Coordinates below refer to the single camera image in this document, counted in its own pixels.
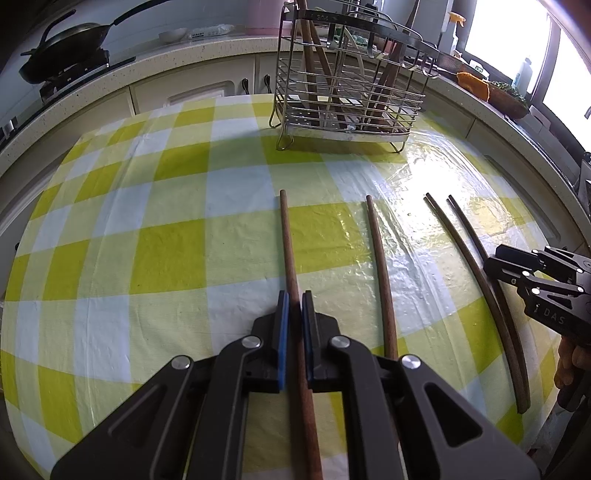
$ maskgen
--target orange sponge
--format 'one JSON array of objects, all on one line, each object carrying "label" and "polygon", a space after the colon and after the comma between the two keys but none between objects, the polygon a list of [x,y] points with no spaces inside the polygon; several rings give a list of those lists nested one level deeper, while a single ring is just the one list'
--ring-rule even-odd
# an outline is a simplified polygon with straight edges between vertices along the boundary
[{"label": "orange sponge", "polygon": [[488,102],[490,91],[488,89],[488,83],[484,80],[480,80],[471,73],[458,72],[457,82],[464,90],[468,90],[471,94],[478,97],[484,102]]}]

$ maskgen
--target bottle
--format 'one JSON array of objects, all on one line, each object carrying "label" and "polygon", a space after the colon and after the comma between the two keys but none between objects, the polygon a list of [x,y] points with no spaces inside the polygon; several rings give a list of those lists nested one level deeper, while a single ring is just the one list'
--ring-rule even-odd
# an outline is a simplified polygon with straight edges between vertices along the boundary
[{"label": "bottle", "polygon": [[521,64],[521,68],[517,72],[515,80],[513,80],[513,84],[511,85],[522,97],[525,97],[525,94],[527,93],[527,87],[530,85],[532,74],[531,60],[526,58]]}]

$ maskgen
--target frying pan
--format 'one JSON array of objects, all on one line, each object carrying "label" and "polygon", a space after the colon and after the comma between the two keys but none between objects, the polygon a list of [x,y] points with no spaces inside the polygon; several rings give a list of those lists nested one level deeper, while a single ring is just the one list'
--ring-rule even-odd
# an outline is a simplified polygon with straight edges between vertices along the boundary
[{"label": "frying pan", "polygon": [[30,55],[31,57],[18,73],[27,83],[45,82],[45,80],[57,76],[66,68],[88,59],[103,43],[113,25],[119,25],[132,15],[167,1],[150,0],[117,17],[110,25],[82,23],[67,28],[47,39],[47,34],[53,27],[76,13],[76,10],[70,10],[47,26],[37,48],[21,53],[23,56]]}]

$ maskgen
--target plastic table cover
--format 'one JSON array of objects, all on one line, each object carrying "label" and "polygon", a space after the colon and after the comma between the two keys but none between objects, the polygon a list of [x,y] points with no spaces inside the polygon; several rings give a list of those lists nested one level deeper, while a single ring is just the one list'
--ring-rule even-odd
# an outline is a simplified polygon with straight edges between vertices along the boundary
[{"label": "plastic table cover", "polygon": [[[279,152],[271,105],[235,96],[115,122],[82,136],[53,176],[18,248],[0,358],[15,438],[45,477],[174,355],[217,354],[273,310],[285,287],[280,189],[300,290],[317,311],[382,351],[371,194],[400,354],[422,357],[524,449],[539,432],[556,399],[557,335],[506,288],[530,376],[532,406],[519,415],[482,293],[424,201],[430,192],[471,245],[452,194],[490,253],[545,245],[509,184],[426,114],[402,154],[306,138]],[[245,479],[293,477],[287,408],[284,394],[251,395]],[[314,408],[324,477],[347,478],[340,394],[315,394]]]}]

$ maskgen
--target basket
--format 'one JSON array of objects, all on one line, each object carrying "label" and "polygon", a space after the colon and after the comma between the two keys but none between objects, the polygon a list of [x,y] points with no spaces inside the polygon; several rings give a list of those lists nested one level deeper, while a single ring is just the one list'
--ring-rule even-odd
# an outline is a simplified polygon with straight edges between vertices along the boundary
[{"label": "basket", "polygon": [[[292,23],[291,35],[278,38],[269,119],[270,126],[281,126],[278,150],[288,148],[293,136],[303,136],[402,143],[400,149],[395,146],[402,151],[423,103],[426,80],[437,75],[439,52],[419,33],[374,9],[344,0],[326,3],[342,13],[286,2],[281,14],[281,31],[286,31],[285,22]],[[315,35],[316,26],[328,29],[326,38]],[[300,31],[303,37],[297,36]],[[280,123],[273,125],[275,115]]]},{"label": "basket", "polygon": [[509,95],[509,93],[503,92],[503,90],[490,83],[488,84],[488,89],[490,91],[488,103],[503,115],[506,115],[513,120],[520,120],[529,113],[527,107],[525,107],[519,100]]}]

